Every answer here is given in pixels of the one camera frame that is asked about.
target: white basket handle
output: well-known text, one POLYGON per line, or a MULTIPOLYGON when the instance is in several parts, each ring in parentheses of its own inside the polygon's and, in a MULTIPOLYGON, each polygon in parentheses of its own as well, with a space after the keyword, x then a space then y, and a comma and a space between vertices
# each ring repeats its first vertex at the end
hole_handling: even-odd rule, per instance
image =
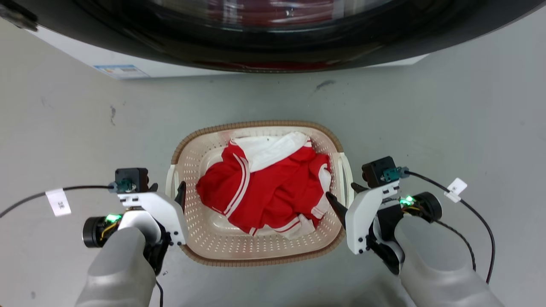
POLYGON ((345 156, 345 153, 339 152, 336 156, 337 158, 337 179, 340 182, 340 203, 343 204, 346 208, 353 203, 354 200, 354 191, 351 188, 351 183, 353 182, 353 173, 351 172, 351 165, 349 160, 345 156))
POLYGON ((171 164, 169 171, 167 172, 167 183, 165 183, 165 195, 174 199, 178 194, 178 186, 180 185, 180 178, 178 177, 178 171, 176 171, 176 165, 171 164))

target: laundry basket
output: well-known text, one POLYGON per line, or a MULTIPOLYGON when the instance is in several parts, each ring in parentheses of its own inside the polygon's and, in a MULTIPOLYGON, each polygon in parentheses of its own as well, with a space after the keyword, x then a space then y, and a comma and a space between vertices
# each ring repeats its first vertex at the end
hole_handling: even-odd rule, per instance
POLYGON ((316 231, 288 240, 274 232, 252 237, 231 225, 225 216, 201 203, 195 190, 199 178, 216 162, 231 138, 308 135, 315 151, 330 156, 332 181, 330 191, 348 206, 354 198, 350 183, 352 173, 337 137, 325 127, 303 121, 258 121, 210 127, 193 132, 176 148, 167 174, 165 193, 175 198, 180 182, 186 182, 184 215, 189 230, 186 255, 205 265, 249 267, 295 262, 315 258, 332 251, 344 238, 345 231, 332 208, 324 215, 316 231))

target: green light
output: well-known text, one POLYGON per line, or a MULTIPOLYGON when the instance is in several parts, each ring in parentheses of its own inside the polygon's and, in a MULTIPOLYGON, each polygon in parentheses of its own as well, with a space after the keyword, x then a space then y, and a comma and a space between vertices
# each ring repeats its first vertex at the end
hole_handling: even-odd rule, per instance
POLYGON ((115 214, 109 214, 106 216, 105 220, 109 222, 116 222, 117 220, 121 219, 121 215, 115 215, 115 214))

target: red and white clothing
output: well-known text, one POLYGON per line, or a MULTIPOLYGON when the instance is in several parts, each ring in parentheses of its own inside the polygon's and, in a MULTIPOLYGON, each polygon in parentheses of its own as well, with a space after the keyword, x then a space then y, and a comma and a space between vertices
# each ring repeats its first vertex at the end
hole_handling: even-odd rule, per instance
POLYGON ((233 139, 197 183, 203 204, 250 235, 269 226, 288 239, 314 231, 329 209, 328 155, 306 135, 233 139))

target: brown basket rim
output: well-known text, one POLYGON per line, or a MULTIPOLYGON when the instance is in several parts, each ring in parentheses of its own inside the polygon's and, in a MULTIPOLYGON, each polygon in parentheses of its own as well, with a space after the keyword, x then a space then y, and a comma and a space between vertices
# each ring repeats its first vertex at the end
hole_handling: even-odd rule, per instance
MULTIPOLYGON (((308 122, 308 121, 291 121, 291 120, 249 121, 249 122, 229 123, 226 125, 218 125, 218 126, 199 129, 197 131, 192 132, 190 135, 185 137, 176 147, 176 150, 174 151, 174 154, 173 154, 173 158, 171 159, 171 164, 178 164, 178 160, 180 159, 180 155, 182 154, 182 150, 184 149, 184 147, 186 147, 186 145, 190 141, 192 141, 193 139, 201 135, 225 131, 225 130, 233 130, 233 129, 253 128, 253 127, 274 127, 274 126, 306 127, 306 128, 317 129, 321 131, 322 133, 326 134, 330 138, 330 140, 334 143, 336 150, 338 152, 343 152, 343 146, 341 145, 337 136, 328 128, 318 123, 308 122)), ((191 260, 194 260, 195 262, 198 262, 204 265, 210 265, 213 267, 257 267, 260 265, 292 263, 292 262, 313 259, 313 258, 326 255, 327 253, 334 250, 339 245, 339 243, 343 240, 344 237, 345 237, 345 230, 343 229, 343 227, 341 227, 336 238, 330 244, 328 244, 327 246, 319 250, 307 252, 307 253, 301 253, 294 256, 274 257, 274 258, 266 258, 266 259, 248 259, 248 260, 210 259, 210 258, 206 258, 206 257, 198 255, 192 249, 190 249, 187 245, 181 245, 180 249, 191 260)))

